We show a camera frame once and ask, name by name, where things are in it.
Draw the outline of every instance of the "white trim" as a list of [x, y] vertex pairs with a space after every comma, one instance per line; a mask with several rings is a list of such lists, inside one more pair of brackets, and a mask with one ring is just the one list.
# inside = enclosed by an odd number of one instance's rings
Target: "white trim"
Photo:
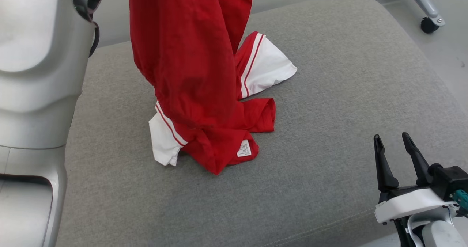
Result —
[[254, 45], [252, 46], [252, 51], [250, 52], [249, 61], [247, 62], [247, 65], [245, 66], [244, 72], [241, 75], [242, 98], [247, 97], [247, 89], [245, 88], [244, 82], [245, 82], [245, 78], [247, 77], [247, 74], [249, 73], [250, 66], [252, 65], [252, 62], [254, 60], [254, 56], [255, 56], [255, 53], [257, 51], [257, 46], [258, 46], [258, 44], [260, 42], [260, 39], [262, 38], [262, 35], [263, 34], [261, 34], [261, 33], [257, 33], [257, 35], [255, 36]]
[[263, 36], [245, 81], [249, 96], [262, 92], [296, 74], [297, 67], [271, 41]]
[[177, 133], [175, 127], [174, 127], [174, 123], [172, 123], [172, 120], [170, 120], [168, 117], [166, 117], [166, 115], [162, 112], [162, 109], [161, 109], [161, 106], [159, 105], [159, 101], [156, 102], [156, 111], [158, 112], [159, 114], [159, 111], [161, 112], [161, 117], [167, 122], [167, 124], [169, 125], [169, 128], [171, 130], [171, 132], [174, 134], [174, 137], [180, 142], [182, 143], [183, 145], [186, 145], [188, 142], [185, 141], [180, 135], [179, 133]]
[[175, 166], [182, 145], [174, 138], [171, 129], [159, 114], [155, 114], [148, 124], [154, 160], [164, 166]]

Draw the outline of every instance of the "gray fabric surface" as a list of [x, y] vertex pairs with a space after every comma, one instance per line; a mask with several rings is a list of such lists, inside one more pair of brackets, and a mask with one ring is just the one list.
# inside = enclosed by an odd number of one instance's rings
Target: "gray fabric surface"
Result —
[[256, 97], [276, 100], [259, 156], [208, 173], [188, 155], [152, 158], [150, 85], [130, 43], [91, 57], [67, 145], [57, 246], [356, 246], [394, 232], [378, 201], [372, 137], [401, 185], [415, 183], [401, 132], [428, 162], [467, 168], [468, 120], [427, 60], [373, 0], [295, 4], [254, 14], [298, 67]]

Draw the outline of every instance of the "black wheel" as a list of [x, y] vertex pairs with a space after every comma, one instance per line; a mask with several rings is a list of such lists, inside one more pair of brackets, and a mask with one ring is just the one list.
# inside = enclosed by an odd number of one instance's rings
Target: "black wheel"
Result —
[[421, 21], [421, 30], [427, 34], [431, 34], [438, 29], [438, 26], [434, 24], [434, 22], [429, 18], [425, 17]]

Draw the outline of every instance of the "care label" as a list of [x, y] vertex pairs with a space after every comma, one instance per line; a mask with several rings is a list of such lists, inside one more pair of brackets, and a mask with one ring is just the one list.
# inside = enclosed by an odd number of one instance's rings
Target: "care label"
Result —
[[239, 148], [239, 151], [237, 152], [237, 156], [246, 157], [246, 156], [250, 156], [251, 154], [252, 154], [252, 151], [250, 150], [249, 141], [247, 139], [242, 140], [241, 148]]

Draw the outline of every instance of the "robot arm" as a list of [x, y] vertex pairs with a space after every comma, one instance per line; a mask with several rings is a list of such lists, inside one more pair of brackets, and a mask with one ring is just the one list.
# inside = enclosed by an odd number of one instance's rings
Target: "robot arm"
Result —
[[403, 142], [416, 170], [416, 186], [398, 187], [383, 142], [379, 135], [374, 136], [381, 192], [377, 221], [384, 225], [394, 222], [402, 247], [466, 247], [452, 219], [468, 217], [468, 174], [459, 167], [429, 166], [408, 133], [403, 133]]
[[99, 2], [0, 0], [0, 246], [55, 245]]

